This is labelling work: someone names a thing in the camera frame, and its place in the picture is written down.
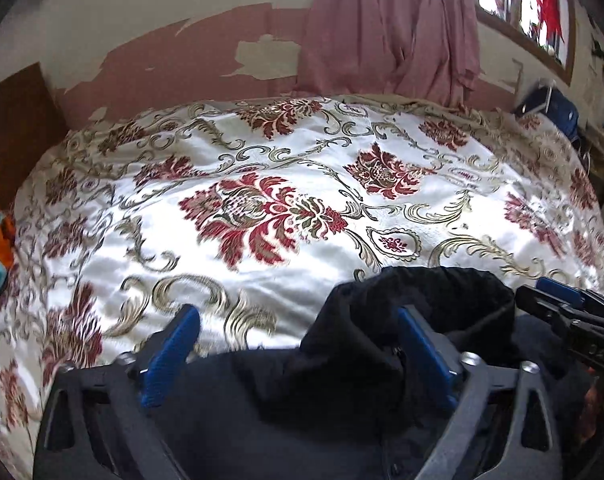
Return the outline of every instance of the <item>curtain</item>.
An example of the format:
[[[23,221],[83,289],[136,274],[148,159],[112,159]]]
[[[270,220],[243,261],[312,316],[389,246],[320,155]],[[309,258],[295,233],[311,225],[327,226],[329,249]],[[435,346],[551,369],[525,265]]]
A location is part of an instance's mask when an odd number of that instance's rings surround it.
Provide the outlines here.
[[[457,106],[479,72],[474,0],[314,0],[296,92],[395,93]]]

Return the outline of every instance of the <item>black fabric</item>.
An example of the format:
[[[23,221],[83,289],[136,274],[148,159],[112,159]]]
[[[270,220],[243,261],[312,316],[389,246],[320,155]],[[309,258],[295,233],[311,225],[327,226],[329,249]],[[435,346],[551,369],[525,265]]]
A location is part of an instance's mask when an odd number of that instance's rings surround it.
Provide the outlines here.
[[[517,366],[529,349],[511,341],[513,293],[492,274],[386,268],[336,286],[297,349],[188,365],[153,414],[178,462],[192,479],[414,476],[447,417],[399,351],[397,307],[407,304],[490,364]],[[553,386],[563,373],[550,368]]]

